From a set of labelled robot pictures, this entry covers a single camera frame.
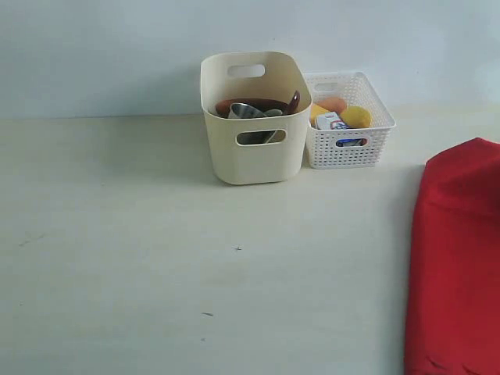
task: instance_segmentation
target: table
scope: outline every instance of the table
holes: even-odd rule
[[[2,373],[402,373],[423,164],[500,107],[393,109],[379,166],[232,187],[201,116],[0,122]]]

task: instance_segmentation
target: red cloth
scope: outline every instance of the red cloth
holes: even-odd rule
[[[500,375],[500,144],[433,157],[412,228],[406,375]]]

